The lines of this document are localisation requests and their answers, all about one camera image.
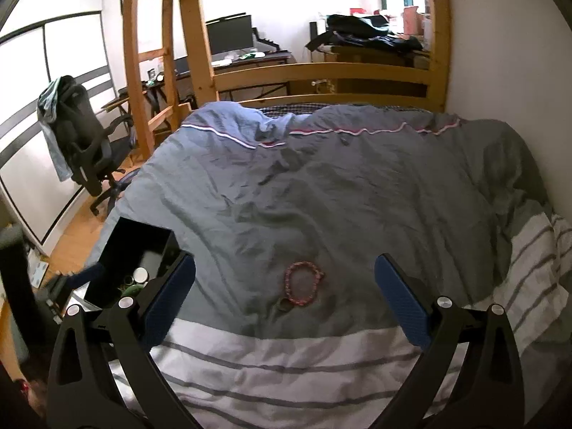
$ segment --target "loft bed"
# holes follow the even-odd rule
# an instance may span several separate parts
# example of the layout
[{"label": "loft bed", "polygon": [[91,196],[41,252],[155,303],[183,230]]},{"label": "loft bed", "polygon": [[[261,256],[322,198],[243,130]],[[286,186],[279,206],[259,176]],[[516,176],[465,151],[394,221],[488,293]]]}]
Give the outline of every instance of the loft bed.
[{"label": "loft bed", "polygon": [[[419,357],[373,280],[376,256],[388,252],[432,294],[480,310],[504,306],[521,357],[526,428],[561,427],[572,395],[571,371],[558,384],[571,356],[563,278],[572,270],[572,226],[551,210],[534,160],[510,127],[442,113],[448,0],[431,0],[428,71],[317,63],[221,75],[211,69],[199,1],[181,0],[202,105],[185,118],[167,72],[172,0],[163,0],[165,47],[141,55],[136,0],[126,0],[128,88],[139,145],[151,157],[88,261],[98,259],[120,217],[168,227],[193,253],[195,285],[151,351],[182,404],[204,427],[370,427]],[[150,123],[138,63],[160,55],[171,92]],[[237,86],[348,77],[421,83],[427,95],[216,101],[218,91]],[[300,109],[284,115],[285,104]],[[151,129],[165,118],[177,130],[153,151]],[[291,301],[308,288],[289,277],[300,261],[325,274],[305,306]],[[430,413],[447,407],[464,351]],[[137,411],[121,366],[111,369]]]},{"label": "loft bed", "polygon": [[[368,103],[417,107],[442,113],[447,97],[450,62],[451,14],[449,0],[430,0],[433,20],[433,42],[428,70],[368,63],[300,63],[257,67],[231,73],[215,74],[201,0],[180,0],[182,26],[187,45],[187,61],[197,104],[219,100],[219,92],[262,84],[279,84],[293,80],[371,79],[410,82],[427,86],[424,97],[376,94],[314,94],[291,95],[240,102],[246,107],[270,107],[285,103]],[[173,58],[173,0],[162,0],[163,47],[145,53],[138,52],[137,0],[124,0],[125,73],[131,111],[137,130],[139,147],[145,159],[153,153],[152,131],[164,120],[175,130],[188,115],[189,107],[177,104],[176,77]],[[147,120],[145,100],[141,92],[139,63],[163,57],[167,107]]]}]

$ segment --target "pink trim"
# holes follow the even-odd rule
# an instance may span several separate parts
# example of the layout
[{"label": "pink trim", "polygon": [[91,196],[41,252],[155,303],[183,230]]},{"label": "pink trim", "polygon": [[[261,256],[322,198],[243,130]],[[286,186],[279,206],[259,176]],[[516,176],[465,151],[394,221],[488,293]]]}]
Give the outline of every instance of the pink trim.
[{"label": "pink trim", "polygon": [[[354,135],[354,136],[358,136],[361,135],[364,132],[367,132],[370,135],[375,135],[375,134],[379,134],[379,133],[395,133],[395,132],[400,132],[402,131],[407,125],[406,122],[402,122],[401,125],[396,128],[396,129],[378,129],[378,130],[369,130],[367,128],[361,128],[361,129],[356,129],[356,130],[348,130],[348,129],[341,129],[341,128],[335,128],[335,129],[325,129],[325,130],[303,130],[303,129],[294,129],[291,130],[288,135],[313,135],[313,134],[329,134],[330,132],[333,132],[335,134],[350,134],[350,135]],[[433,134],[433,135],[441,135],[445,130],[454,128],[454,127],[458,127],[460,125],[460,119],[457,118],[456,121],[452,124],[447,124],[444,125],[442,128],[440,128],[438,131],[433,131],[430,129],[414,129],[415,132],[417,132],[418,134]],[[203,130],[203,131],[210,131],[210,132],[214,132],[216,135],[218,135],[219,137],[224,137],[224,138],[229,138],[233,141],[235,141],[236,143],[238,143],[239,145],[242,145],[243,147],[246,147],[248,149],[251,150],[256,150],[256,146],[254,145],[250,145],[248,143],[243,142],[242,140],[237,139],[236,137],[233,137],[231,135],[228,134],[224,134],[222,132],[218,132],[216,129],[214,129],[213,127],[205,127],[203,125],[194,125],[194,124],[183,124],[181,127],[192,127],[195,128],[197,130]],[[278,147],[280,145],[286,145],[286,142],[265,142],[265,143],[259,143],[258,146],[261,146],[263,148],[274,148],[274,147]]]}]

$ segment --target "computer monitor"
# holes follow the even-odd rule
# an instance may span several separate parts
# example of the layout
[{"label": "computer monitor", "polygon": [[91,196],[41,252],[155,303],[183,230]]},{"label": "computer monitor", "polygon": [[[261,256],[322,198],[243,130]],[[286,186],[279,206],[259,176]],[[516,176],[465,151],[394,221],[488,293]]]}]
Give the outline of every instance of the computer monitor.
[{"label": "computer monitor", "polygon": [[250,16],[227,16],[207,23],[211,54],[252,48],[252,18]]}]

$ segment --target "wooden ladder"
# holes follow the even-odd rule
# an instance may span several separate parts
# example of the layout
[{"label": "wooden ladder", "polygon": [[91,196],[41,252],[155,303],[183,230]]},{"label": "wooden ladder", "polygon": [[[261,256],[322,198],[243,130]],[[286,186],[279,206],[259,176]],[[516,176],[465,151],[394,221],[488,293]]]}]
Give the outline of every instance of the wooden ladder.
[{"label": "wooden ladder", "polygon": [[[155,148],[153,130],[163,121],[167,121],[171,130],[179,128],[181,114],[188,114],[188,105],[178,104],[174,58],[173,58],[173,0],[162,0],[162,44],[159,50],[139,53],[137,39],[137,0],[124,0],[123,11],[123,46],[125,56],[125,74],[127,76],[127,92],[137,141],[144,159],[148,159]],[[145,98],[141,90],[141,74],[139,63],[163,57],[165,74],[165,95],[167,107],[156,116],[147,120]]]}]

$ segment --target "white wall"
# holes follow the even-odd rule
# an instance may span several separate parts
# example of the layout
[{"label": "white wall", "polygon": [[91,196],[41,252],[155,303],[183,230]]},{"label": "white wall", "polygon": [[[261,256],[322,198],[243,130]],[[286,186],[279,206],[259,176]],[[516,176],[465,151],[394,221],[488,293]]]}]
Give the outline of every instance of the white wall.
[{"label": "white wall", "polygon": [[572,220],[572,31],[552,0],[451,0],[447,110],[506,121]]}]

